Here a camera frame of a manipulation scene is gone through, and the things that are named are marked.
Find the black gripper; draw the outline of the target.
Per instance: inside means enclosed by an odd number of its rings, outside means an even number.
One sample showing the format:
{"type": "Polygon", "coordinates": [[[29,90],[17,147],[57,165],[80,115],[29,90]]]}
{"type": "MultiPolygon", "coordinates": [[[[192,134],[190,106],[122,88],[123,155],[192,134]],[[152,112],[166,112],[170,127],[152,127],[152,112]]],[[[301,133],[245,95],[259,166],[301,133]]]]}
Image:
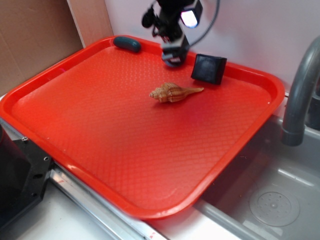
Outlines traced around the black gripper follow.
{"type": "Polygon", "coordinates": [[[152,36],[160,36],[167,41],[160,44],[162,60],[165,63],[184,63],[189,42],[179,25],[179,20],[187,28],[196,28],[203,13],[199,0],[190,5],[189,0],[153,0],[150,7],[142,16],[141,25],[148,29],[153,27],[152,36]]]}

